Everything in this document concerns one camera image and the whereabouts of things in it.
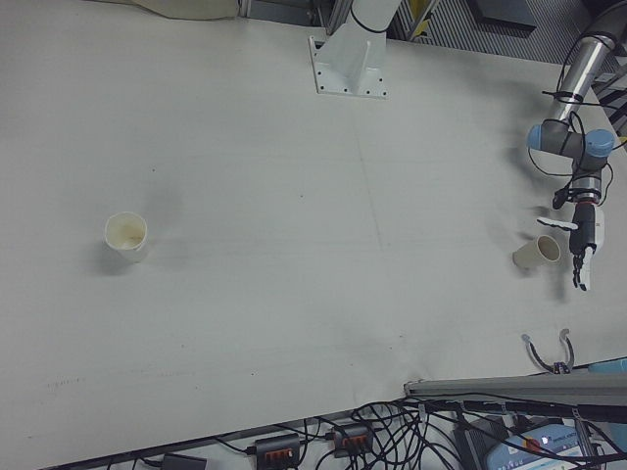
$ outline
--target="white tabletop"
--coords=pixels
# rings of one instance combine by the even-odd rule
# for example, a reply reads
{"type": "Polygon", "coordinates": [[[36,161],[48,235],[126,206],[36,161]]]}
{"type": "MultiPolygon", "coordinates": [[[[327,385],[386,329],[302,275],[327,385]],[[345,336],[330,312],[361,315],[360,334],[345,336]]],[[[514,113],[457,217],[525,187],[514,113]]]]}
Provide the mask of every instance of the white tabletop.
{"type": "Polygon", "coordinates": [[[390,42],[388,100],[322,96],[311,33],[0,1],[0,469],[532,373],[522,333],[625,354],[624,153],[592,292],[510,260],[560,186],[524,150],[558,68],[390,42]]]}

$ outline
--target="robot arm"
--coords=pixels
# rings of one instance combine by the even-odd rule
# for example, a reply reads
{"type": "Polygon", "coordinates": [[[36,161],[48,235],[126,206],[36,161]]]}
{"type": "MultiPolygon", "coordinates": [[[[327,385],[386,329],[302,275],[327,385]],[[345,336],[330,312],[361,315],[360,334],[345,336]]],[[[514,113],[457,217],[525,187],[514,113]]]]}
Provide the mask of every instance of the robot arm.
{"type": "Polygon", "coordinates": [[[600,14],[579,38],[581,48],[566,77],[560,81],[548,117],[529,131],[527,145],[572,160],[572,177],[555,192],[554,209],[566,202],[575,204],[572,222],[540,217],[548,226],[570,232],[575,287],[591,287],[593,254],[603,245],[604,215],[599,208],[602,196],[602,169],[614,147],[613,134],[596,129],[581,134],[575,131],[576,116],[584,97],[605,57],[618,44],[627,41],[627,0],[600,14]]]}

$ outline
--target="metal clamp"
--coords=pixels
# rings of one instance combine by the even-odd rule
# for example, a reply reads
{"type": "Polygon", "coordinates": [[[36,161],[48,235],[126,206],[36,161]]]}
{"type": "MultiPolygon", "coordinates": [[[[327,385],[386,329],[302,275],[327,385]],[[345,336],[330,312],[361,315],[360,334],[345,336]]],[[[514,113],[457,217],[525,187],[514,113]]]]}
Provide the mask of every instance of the metal clamp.
{"type": "Polygon", "coordinates": [[[536,351],[536,347],[533,346],[529,335],[522,335],[521,338],[522,341],[525,342],[529,354],[531,355],[531,357],[533,357],[535,362],[540,365],[540,367],[551,372],[552,374],[569,374],[573,366],[575,365],[575,352],[572,348],[572,343],[570,343],[570,340],[568,339],[569,333],[570,330],[568,330],[567,328],[564,328],[559,332],[559,340],[566,348],[566,362],[554,362],[553,367],[546,364],[543,360],[540,359],[540,356],[536,351]]]}

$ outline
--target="electronic device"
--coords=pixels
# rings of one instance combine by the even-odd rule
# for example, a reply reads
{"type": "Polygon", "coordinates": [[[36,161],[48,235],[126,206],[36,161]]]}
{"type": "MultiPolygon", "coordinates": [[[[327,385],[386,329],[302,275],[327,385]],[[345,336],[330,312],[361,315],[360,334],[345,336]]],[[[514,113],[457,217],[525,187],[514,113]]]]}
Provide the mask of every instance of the electronic device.
{"type": "MultiPolygon", "coordinates": [[[[580,457],[583,455],[577,430],[563,424],[549,424],[541,428],[522,433],[506,441],[519,447],[535,451],[550,450],[558,455],[580,457]]],[[[574,463],[541,457],[523,450],[497,444],[485,457],[486,470],[567,470],[574,468],[574,463]]]]}

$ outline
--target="paper cup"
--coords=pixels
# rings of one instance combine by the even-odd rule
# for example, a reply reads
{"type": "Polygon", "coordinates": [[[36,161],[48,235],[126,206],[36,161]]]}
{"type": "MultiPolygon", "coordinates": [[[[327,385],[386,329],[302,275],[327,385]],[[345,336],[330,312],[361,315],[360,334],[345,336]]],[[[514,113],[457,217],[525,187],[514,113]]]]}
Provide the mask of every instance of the paper cup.
{"type": "Polygon", "coordinates": [[[524,245],[512,257],[514,264],[524,269],[551,264],[559,261],[559,245],[553,237],[542,235],[524,245]]]}
{"type": "Polygon", "coordinates": [[[146,220],[134,212],[120,212],[109,217],[105,225],[105,242],[132,262],[146,258],[146,220]]]}

